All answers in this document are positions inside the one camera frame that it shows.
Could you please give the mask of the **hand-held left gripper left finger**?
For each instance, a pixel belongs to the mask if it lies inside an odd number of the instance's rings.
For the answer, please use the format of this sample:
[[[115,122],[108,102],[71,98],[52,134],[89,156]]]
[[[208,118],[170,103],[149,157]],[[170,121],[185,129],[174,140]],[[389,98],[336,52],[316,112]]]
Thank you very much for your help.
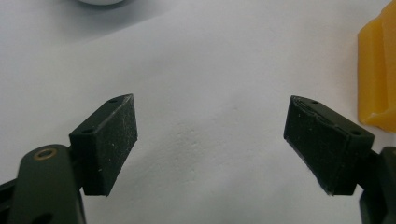
[[[132,94],[106,101],[69,134],[86,195],[110,194],[137,136]]]

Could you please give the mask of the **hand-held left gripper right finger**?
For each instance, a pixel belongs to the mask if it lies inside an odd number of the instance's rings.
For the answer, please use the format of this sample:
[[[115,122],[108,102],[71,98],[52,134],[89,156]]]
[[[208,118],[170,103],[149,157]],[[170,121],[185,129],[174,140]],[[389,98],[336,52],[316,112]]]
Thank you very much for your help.
[[[284,139],[329,195],[351,195],[359,163],[370,154],[372,133],[322,103],[292,95]]]

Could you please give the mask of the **yellow plastic block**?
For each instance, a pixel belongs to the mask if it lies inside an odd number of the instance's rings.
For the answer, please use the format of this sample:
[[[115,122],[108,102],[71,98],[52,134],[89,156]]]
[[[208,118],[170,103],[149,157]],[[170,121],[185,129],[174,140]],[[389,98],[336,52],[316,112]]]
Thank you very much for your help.
[[[396,133],[396,0],[358,33],[358,117]]]

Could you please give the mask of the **white round object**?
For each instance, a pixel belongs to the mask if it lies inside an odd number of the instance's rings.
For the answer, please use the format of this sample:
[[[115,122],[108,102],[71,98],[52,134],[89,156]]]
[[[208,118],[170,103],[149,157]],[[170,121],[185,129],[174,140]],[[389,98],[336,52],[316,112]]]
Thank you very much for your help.
[[[78,0],[79,2],[94,6],[110,6],[120,3],[124,0]]]

